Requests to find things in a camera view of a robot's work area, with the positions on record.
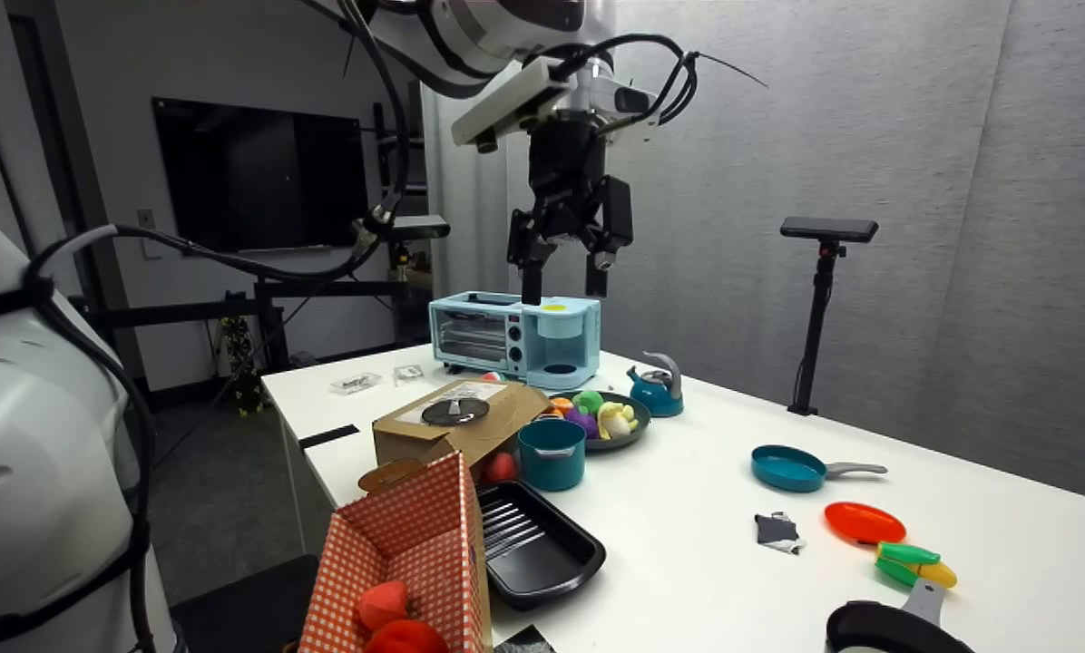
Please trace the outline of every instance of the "tabletop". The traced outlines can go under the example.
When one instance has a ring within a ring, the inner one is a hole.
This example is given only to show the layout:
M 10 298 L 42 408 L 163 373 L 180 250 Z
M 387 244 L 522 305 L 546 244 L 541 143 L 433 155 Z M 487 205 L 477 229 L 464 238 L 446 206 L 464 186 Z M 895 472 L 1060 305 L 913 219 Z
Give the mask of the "tabletop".
M 627 393 L 627 365 L 603 354 L 591 387 Z M 371 422 L 451 376 L 422 344 L 271 373 L 264 387 L 295 438 L 359 423 L 359 437 L 303 451 L 332 503 L 348 503 L 364 497 L 356 479 L 372 469 Z M 682 394 L 682 417 L 652 422 L 631 451 L 589 458 L 578 491 L 546 495 L 608 558 L 566 604 L 492 610 L 496 642 L 537 624 L 558 653 L 818 653 L 839 607 L 906 598 L 875 577 L 870 552 L 822 527 L 831 502 L 864 502 L 900 517 L 906 539 L 939 552 L 959 573 L 942 633 L 981 653 L 1085 653 L 1085 497 L 827 417 L 794 417 L 708 382 L 685 376 Z M 776 495 L 751 475 L 760 442 L 875 461 L 890 475 Z M 803 555 L 754 543 L 754 517 L 770 512 L 798 524 Z

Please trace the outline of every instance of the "wire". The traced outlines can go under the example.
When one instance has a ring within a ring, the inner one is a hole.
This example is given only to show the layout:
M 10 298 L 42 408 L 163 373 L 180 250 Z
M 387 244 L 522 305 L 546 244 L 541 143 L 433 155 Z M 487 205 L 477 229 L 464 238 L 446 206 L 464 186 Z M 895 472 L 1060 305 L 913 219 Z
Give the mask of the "wire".
M 203 429 L 221 423 L 216 417 L 210 417 L 210 411 L 216 411 L 216 404 L 237 387 L 237 382 L 240 382 L 240 376 L 227 376 L 227 382 L 215 393 L 215 400 L 203 408 L 203 417 L 193 422 L 188 429 L 180 429 L 180 437 L 176 437 L 176 438 L 152 461 L 152 469 L 163 469 L 168 461 L 174 461 L 174 454 L 176 454 L 193 437 L 198 437 Z
M 404 191 L 405 191 L 405 176 L 410 176 L 410 127 L 405 127 L 405 117 L 404 117 L 404 102 L 400 102 L 400 92 L 395 92 L 395 79 L 391 79 L 391 68 L 387 63 L 382 58 L 382 47 L 377 40 L 371 38 L 366 30 L 366 17 L 359 15 L 359 7 L 353 0 L 336 0 L 336 7 L 346 12 L 346 17 L 353 22 L 353 30 L 359 33 L 364 40 L 364 51 L 371 56 L 385 92 L 387 92 L 387 102 L 391 102 L 391 111 L 395 111 L 395 182 L 391 182 L 391 197 L 385 197 L 372 211 L 372 219 L 382 226 L 391 226 L 400 205 L 404 205 Z
M 359 283 L 359 275 L 348 275 L 353 283 Z M 366 295 L 371 302 L 377 302 L 382 310 L 387 310 L 395 317 L 395 305 L 377 298 L 377 295 Z
M 660 84 L 658 98 L 639 111 L 639 117 L 627 117 L 627 120 L 616 120 L 616 124 L 604 124 L 603 133 L 608 130 L 624 130 L 631 124 L 643 124 L 648 117 L 658 117 L 658 124 L 672 124 L 675 117 L 685 111 L 685 107 L 694 102 L 695 93 L 695 58 L 704 63 L 714 63 L 730 74 L 741 74 L 746 79 L 754 79 L 759 87 L 765 87 L 765 79 L 751 76 L 746 68 L 727 63 L 727 58 L 714 58 L 714 56 L 704 56 L 704 51 L 682 51 L 672 38 L 662 33 L 624 33 L 624 38 L 614 38 L 614 40 L 600 40 L 591 47 L 584 45 L 562 45 L 562 47 L 546 47 L 544 56 L 551 58 L 562 58 L 562 67 L 556 68 L 556 76 L 569 76 L 578 74 L 589 58 L 604 58 L 614 47 L 624 47 L 624 45 L 658 45 L 662 51 L 675 56 L 675 67 L 667 74 L 667 79 Z
M 100 350 L 93 344 L 75 324 L 69 324 L 69 317 L 60 312 L 60 305 L 54 302 L 58 295 L 52 295 L 47 302 L 37 305 L 38 319 L 58 330 L 69 344 L 75 344 L 87 361 L 93 361 L 110 376 L 114 376 L 123 386 L 123 393 L 129 394 L 129 411 L 133 411 L 133 437 L 136 437 L 136 491 L 133 491 L 133 532 L 129 538 L 147 538 L 147 466 L 152 466 L 152 414 L 147 404 L 142 394 L 142 387 L 133 386 L 133 376 Z M 129 618 L 133 618 L 133 651 L 152 653 L 152 633 L 147 633 L 147 610 L 146 610 L 146 555 L 133 558 L 129 566 Z
M 320 298 L 330 283 L 336 281 L 324 281 L 320 288 L 313 288 L 287 317 L 284 325 L 297 319 L 302 310 L 313 305 L 313 298 Z

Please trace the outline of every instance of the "white wall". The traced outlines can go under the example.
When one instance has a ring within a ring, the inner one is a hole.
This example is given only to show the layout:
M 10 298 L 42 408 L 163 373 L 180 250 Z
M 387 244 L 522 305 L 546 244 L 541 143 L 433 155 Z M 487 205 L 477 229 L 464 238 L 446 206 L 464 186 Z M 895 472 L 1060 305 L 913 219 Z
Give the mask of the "white wall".
M 302 0 L 58 0 L 58 17 L 105 206 L 119 226 L 152 211 L 157 229 L 174 232 L 147 98 L 359 117 L 366 127 L 371 107 L 385 98 L 364 47 L 346 74 L 348 38 Z M 371 133 L 364 154 L 372 190 Z M 342 259 L 346 250 L 260 261 L 327 269 Z M 249 292 L 245 275 L 136 244 L 119 247 L 119 264 L 129 305 L 216 302 L 223 292 Z M 382 275 L 382 259 L 359 271 L 359 281 Z M 313 302 L 287 330 L 290 352 L 371 350 L 391 335 L 391 317 L 371 298 Z M 136 342 L 152 387 L 210 376 L 198 324 L 136 330 Z

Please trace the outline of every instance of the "plastic cup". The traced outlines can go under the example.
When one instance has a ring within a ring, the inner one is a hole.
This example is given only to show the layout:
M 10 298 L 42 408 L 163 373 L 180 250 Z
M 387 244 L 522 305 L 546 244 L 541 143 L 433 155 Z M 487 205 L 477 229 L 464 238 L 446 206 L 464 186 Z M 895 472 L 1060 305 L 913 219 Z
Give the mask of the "plastic cup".
M 515 437 L 518 475 L 544 491 L 562 495 L 584 479 L 584 433 L 566 422 L 532 422 Z

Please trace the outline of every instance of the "black screen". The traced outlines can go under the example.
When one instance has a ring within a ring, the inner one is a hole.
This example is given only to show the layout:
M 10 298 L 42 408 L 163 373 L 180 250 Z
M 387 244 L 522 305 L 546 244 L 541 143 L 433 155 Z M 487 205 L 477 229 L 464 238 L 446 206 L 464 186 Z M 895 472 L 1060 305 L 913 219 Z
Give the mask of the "black screen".
M 348 247 L 366 211 L 356 120 L 152 102 L 176 235 L 215 250 Z

